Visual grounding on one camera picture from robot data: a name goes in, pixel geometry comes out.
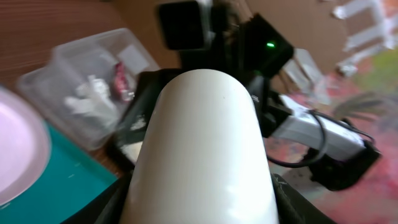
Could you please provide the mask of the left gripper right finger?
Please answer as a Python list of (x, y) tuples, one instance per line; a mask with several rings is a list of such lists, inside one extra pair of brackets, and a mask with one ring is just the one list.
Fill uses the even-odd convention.
[(279, 223), (336, 224), (291, 187), (280, 175), (271, 174), (271, 180), (279, 214)]

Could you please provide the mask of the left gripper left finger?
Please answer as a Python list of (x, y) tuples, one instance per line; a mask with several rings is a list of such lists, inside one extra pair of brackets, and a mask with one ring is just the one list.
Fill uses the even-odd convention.
[(126, 174), (62, 224), (117, 224), (121, 218), (132, 174)]

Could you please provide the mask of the pile of white rice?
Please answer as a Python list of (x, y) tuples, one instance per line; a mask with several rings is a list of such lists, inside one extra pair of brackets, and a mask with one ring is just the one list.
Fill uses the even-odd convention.
[(142, 147), (146, 133), (146, 124), (145, 116), (139, 115), (131, 124), (127, 125), (127, 130), (123, 132), (121, 152), (133, 164), (136, 164)]

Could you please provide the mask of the large pink plate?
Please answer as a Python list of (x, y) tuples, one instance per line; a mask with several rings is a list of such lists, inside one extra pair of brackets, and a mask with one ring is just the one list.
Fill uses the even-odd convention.
[(15, 199), (43, 174), (51, 155), (43, 118), (12, 91), (1, 88), (1, 205)]

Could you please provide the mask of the white cup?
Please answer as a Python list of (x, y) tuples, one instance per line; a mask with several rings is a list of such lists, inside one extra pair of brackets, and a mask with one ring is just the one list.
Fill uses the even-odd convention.
[(209, 69), (161, 91), (121, 223), (277, 223), (256, 111), (245, 87)]

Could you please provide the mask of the white napkin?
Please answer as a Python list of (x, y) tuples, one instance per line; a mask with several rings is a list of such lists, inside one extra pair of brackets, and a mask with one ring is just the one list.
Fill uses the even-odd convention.
[(111, 101), (109, 85), (105, 80), (89, 75), (88, 81), (75, 89), (76, 96), (66, 96), (64, 105), (72, 114), (94, 117), (104, 127), (111, 127), (118, 120), (119, 111)]

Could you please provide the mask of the red snack wrapper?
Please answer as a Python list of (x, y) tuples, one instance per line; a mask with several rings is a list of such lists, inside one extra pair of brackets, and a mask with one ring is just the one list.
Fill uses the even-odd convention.
[(122, 62), (115, 65), (113, 86), (120, 99), (129, 102), (135, 97), (136, 83), (128, 74)]

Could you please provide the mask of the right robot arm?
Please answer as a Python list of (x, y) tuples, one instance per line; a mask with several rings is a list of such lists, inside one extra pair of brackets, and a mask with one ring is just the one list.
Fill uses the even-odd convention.
[(301, 161), (274, 164), (308, 167), (312, 181), (338, 191), (356, 184), (381, 158), (374, 138), (350, 120), (336, 120), (271, 88), (294, 48), (261, 15), (243, 22), (226, 1), (172, 1), (157, 7), (157, 17), (166, 47), (179, 53), (182, 71), (230, 74), (251, 95), (264, 138), (307, 146)]

